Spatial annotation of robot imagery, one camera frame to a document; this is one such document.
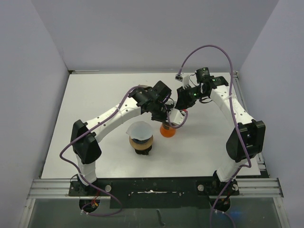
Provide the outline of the white paper coffee filter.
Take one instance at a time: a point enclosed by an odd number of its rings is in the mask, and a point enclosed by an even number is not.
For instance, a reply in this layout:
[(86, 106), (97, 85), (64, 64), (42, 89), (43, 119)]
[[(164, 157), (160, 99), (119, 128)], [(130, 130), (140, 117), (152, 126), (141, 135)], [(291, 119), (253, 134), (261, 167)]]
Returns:
[(144, 121), (138, 121), (129, 126), (126, 134), (129, 135), (131, 139), (144, 141), (150, 139), (153, 136), (153, 130), (148, 123)]

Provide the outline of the light wooden ring holder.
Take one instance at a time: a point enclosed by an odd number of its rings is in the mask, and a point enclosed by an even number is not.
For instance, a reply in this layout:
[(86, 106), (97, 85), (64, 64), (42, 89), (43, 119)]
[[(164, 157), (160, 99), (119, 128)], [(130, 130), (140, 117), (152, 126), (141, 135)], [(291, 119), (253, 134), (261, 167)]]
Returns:
[(143, 151), (152, 146), (153, 136), (150, 137), (148, 140), (145, 140), (144, 143), (135, 142), (131, 137), (129, 137), (129, 143), (131, 147), (133, 147), (135, 150)]

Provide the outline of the dark green glass dripper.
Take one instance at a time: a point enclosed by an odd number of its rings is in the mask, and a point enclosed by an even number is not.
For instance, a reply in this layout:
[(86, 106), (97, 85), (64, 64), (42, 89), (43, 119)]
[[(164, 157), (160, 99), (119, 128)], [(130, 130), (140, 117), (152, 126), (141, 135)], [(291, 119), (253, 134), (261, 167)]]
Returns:
[(138, 155), (149, 155), (149, 152), (151, 151), (151, 149), (152, 149), (152, 146), (150, 146), (149, 148), (144, 149), (144, 150), (137, 150), (137, 149), (135, 149), (135, 152)]

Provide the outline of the blue glass dripper cone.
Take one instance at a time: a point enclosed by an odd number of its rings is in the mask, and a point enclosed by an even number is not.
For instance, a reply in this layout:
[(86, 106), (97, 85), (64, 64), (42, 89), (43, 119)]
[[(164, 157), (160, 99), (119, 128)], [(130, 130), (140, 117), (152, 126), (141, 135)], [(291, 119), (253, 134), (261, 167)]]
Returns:
[(136, 144), (144, 144), (144, 143), (147, 143), (149, 141), (149, 139), (146, 139), (146, 140), (139, 140), (139, 139), (135, 139), (135, 138), (132, 138), (131, 139), (134, 143)]

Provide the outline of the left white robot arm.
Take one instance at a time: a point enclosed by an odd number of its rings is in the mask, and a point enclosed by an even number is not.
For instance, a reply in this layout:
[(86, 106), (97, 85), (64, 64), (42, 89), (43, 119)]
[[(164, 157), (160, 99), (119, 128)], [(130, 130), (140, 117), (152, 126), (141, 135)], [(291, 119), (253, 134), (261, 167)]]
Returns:
[(71, 143), (80, 169), (79, 188), (85, 195), (92, 195), (97, 188), (95, 161), (102, 154), (98, 143), (115, 128), (143, 113), (151, 113), (153, 120), (164, 122), (167, 118), (164, 103), (170, 96), (171, 89), (162, 81), (153, 87), (135, 86), (118, 105), (102, 115), (86, 122), (74, 122)]

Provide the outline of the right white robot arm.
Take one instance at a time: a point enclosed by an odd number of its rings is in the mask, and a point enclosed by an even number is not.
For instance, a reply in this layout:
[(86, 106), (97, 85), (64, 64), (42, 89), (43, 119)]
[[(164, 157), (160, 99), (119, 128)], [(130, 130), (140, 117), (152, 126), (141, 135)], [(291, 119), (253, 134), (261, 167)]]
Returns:
[(236, 176), (242, 167), (251, 167), (251, 160), (261, 153), (264, 144), (266, 126), (263, 121), (255, 120), (246, 112), (232, 93), (232, 83), (223, 76), (212, 76), (207, 67), (196, 70), (197, 85), (190, 86), (190, 76), (177, 74), (175, 79), (183, 83), (177, 89), (177, 109), (187, 109), (205, 98), (211, 99), (233, 126), (226, 142), (227, 155), (217, 169), (217, 179), (212, 181), (212, 190), (223, 194), (228, 189), (228, 181)]

